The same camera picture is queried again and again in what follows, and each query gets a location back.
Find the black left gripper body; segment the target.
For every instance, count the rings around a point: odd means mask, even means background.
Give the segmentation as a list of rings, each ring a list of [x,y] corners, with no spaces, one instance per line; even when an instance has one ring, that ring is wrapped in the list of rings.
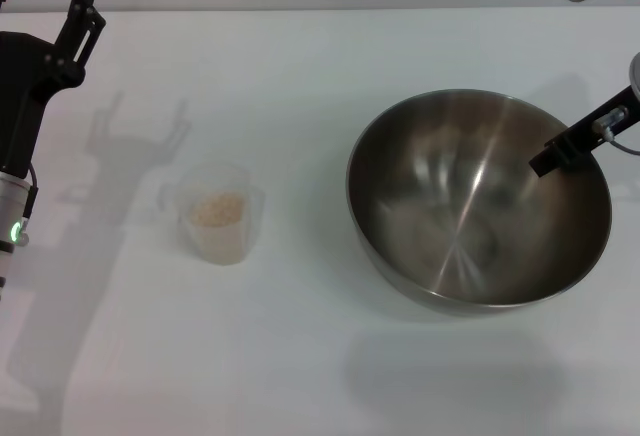
[[[54,44],[0,32],[0,171],[27,174],[46,105],[82,82],[83,66]]]

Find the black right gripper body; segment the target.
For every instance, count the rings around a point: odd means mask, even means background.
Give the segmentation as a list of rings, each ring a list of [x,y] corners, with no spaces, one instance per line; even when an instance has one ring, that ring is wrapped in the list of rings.
[[[593,132],[591,125],[597,118],[618,106],[626,107],[628,109],[628,115],[624,121],[613,127],[614,139],[605,140],[599,134]],[[581,157],[592,153],[596,148],[603,144],[610,144],[624,153],[640,156],[640,149],[631,149],[616,141],[617,135],[636,124],[640,124],[640,91],[634,86],[628,86],[569,129],[574,131],[576,136],[579,138],[578,148],[581,151]]]

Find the stainless steel bowl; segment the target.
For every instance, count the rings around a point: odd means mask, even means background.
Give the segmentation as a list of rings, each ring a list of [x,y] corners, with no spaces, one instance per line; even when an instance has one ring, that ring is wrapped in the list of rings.
[[[597,265],[612,202],[594,159],[538,176],[530,160],[564,124],[519,99],[453,89],[375,118],[346,169],[359,241],[399,292],[432,307],[499,312],[539,303]]]

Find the white rice grains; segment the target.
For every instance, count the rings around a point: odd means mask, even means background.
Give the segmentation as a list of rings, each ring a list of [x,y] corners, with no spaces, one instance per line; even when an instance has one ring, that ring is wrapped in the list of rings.
[[[241,221],[246,202],[237,192],[219,192],[197,201],[189,211],[189,221],[201,227],[218,228]]]

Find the clear plastic measuring cup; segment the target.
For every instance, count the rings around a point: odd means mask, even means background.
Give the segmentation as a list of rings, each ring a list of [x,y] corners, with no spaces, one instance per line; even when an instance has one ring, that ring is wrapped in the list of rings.
[[[189,221],[191,207],[200,199],[219,192],[237,192],[245,197],[241,221],[218,228],[192,224]],[[202,259],[229,266],[244,261],[255,245],[262,225],[265,194],[251,182],[246,169],[209,161],[189,168],[177,182],[163,186],[158,204],[175,215],[179,235]]]

